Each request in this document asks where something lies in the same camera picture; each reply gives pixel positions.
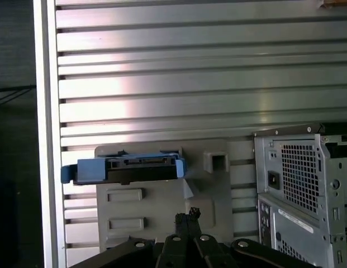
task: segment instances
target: corrugated metal wall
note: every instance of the corrugated metal wall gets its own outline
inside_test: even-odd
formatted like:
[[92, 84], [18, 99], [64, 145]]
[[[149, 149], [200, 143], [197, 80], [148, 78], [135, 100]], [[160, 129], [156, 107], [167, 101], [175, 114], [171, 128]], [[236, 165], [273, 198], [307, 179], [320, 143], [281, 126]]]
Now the corrugated metal wall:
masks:
[[[2, 0], [0, 88], [29, 84], [35, 84], [32, 1]], [[0, 98], [8, 93], [0, 93]], [[6, 185], [0, 191], [8, 198], [0, 199], [0, 237], [6, 236], [0, 241], [0, 255], [6, 261], [17, 261], [18, 268], [42, 267], [43, 262], [38, 158], [36, 94], [32, 90], [0, 106], [0, 185]], [[18, 260], [13, 256], [17, 252]]]
[[[48, 1], [56, 179], [106, 143], [226, 137], [232, 198], [251, 198], [252, 131], [347, 120], [347, 9], [224, 2]], [[60, 262], [98, 252], [95, 191], [56, 200]], [[235, 232], [255, 235], [239, 211]]]

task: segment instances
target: rectangular slot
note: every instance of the rectangular slot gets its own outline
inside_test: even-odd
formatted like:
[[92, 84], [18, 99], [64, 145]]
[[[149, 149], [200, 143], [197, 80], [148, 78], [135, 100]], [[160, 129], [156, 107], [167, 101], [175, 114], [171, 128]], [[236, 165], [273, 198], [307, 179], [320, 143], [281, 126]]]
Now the rectangular slot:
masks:
[[225, 166], [225, 155], [213, 155], [212, 156], [213, 171], [224, 171]]
[[128, 202], [140, 201], [143, 199], [142, 189], [129, 189], [129, 190], [108, 190], [108, 202]]
[[338, 252], [337, 252], [337, 262], [338, 262], [338, 264], [342, 264], [343, 263], [342, 251], [340, 251], [340, 250], [338, 250]]
[[109, 219], [108, 229], [120, 232], [140, 231], [144, 229], [144, 219]]
[[333, 208], [334, 212], [334, 220], [339, 221], [340, 220], [340, 209], [339, 208]]

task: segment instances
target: port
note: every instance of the port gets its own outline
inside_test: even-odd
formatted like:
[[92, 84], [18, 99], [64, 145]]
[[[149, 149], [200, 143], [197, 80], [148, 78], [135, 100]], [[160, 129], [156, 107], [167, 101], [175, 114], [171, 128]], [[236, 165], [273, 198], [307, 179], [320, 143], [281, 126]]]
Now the port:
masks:
[[280, 189], [280, 175], [279, 173], [268, 171], [268, 185], [274, 189]]

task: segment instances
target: dark background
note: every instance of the dark background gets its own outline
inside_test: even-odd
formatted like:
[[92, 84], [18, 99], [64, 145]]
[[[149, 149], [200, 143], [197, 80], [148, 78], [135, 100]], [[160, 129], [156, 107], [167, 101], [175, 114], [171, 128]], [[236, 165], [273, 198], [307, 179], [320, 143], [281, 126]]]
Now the dark background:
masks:
[[[0, 88], [30, 84], [32, 1], [0, 0]], [[0, 105], [0, 267], [44, 267], [36, 113], [35, 89]]]

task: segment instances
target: black mechanical arm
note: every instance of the black mechanical arm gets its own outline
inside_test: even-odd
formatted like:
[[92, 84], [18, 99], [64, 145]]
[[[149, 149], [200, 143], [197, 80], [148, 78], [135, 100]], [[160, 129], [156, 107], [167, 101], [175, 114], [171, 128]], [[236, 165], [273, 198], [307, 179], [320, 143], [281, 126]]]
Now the black mechanical arm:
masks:
[[175, 216], [175, 234], [164, 243], [131, 238], [72, 268], [312, 268], [315, 267], [249, 239], [238, 239], [230, 247], [203, 234], [198, 208]]

